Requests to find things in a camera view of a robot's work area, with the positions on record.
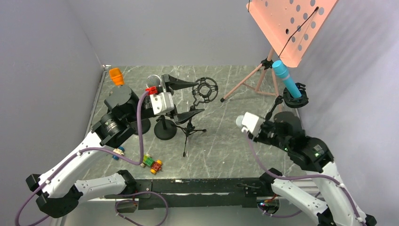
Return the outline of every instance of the robotic arm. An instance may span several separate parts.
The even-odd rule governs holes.
[[[278,102],[282,102],[281,97],[276,99],[275,106]],[[272,168],[260,177],[266,187],[289,200],[319,226],[374,226],[375,218],[365,214],[344,187],[327,145],[318,138],[307,136],[299,118],[291,112],[277,113],[274,122],[269,121],[270,118],[271,113],[262,118],[247,112],[239,116],[236,123],[243,133],[248,133],[248,139],[286,151],[289,158],[308,176],[284,177]],[[290,182],[306,178],[312,178],[325,201],[311,196]]]
[[[127,85],[114,87],[104,101],[108,112],[93,125],[83,141],[55,167],[41,175],[31,174],[26,179],[29,189],[38,195],[36,203],[42,212],[59,218],[87,200],[109,194],[133,194],[136,191],[136,181],[127,170],[104,178],[79,179],[101,157],[108,153],[118,155],[115,148],[135,132],[130,126],[132,122],[165,113],[175,121],[184,121],[197,114],[177,113],[169,87],[178,90],[198,83],[182,81],[167,74],[162,77],[163,86],[148,88],[141,98]],[[142,154],[139,162],[131,163],[139,165],[143,160]]]

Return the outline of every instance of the white microphone head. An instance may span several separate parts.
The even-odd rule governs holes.
[[[242,128],[242,120],[244,119],[244,116],[243,115],[239,115],[238,117],[237,117],[237,119],[236,119],[236,125],[239,127],[239,128]]]
[[[153,87],[153,86],[161,86],[161,78],[157,76],[156,74],[150,75],[147,77],[147,82],[145,83],[147,88]]]

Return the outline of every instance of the perforated pink panel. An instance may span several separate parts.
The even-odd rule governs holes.
[[[312,14],[288,42],[280,59],[288,67],[297,67],[317,32],[338,0],[252,0],[247,4],[249,12],[265,34],[277,54],[280,54],[288,38]]]

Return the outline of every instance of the pink music stand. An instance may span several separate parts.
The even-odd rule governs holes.
[[[280,55],[280,60],[287,67],[297,67],[337,2],[338,0],[252,0],[248,3],[248,11],[271,44],[270,52],[265,61],[270,62],[275,52],[280,54],[284,49]],[[299,26],[314,12],[316,7],[319,7],[319,9],[298,30]],[[289,37],[296,30],[298,31],[286,45]],[[261,77],[256,87],[247,85],[245,82],[262,67],[264,67],[264,70],[262,70]],[[237,86],[228,92],[220,101],[223,102],[227,99],[241,85],[259,94],[278,96],[279,90],[274,70],[271,71],[274,93],[259,91],[268,68],[270,67],[268,67],[267,64],[259,64],[258,67],[238,83]]]

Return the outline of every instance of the blue microphone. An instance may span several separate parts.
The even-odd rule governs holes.
[[[283,80],[284,85],[288,89],[288,92],[291,94],[293,98],[300,98],[302,96],[298,87],[295,85],[294,80],[289,75],[287,66],[283,64],[281,60],[278,60],[272,64],[272,68],[277,77]]]

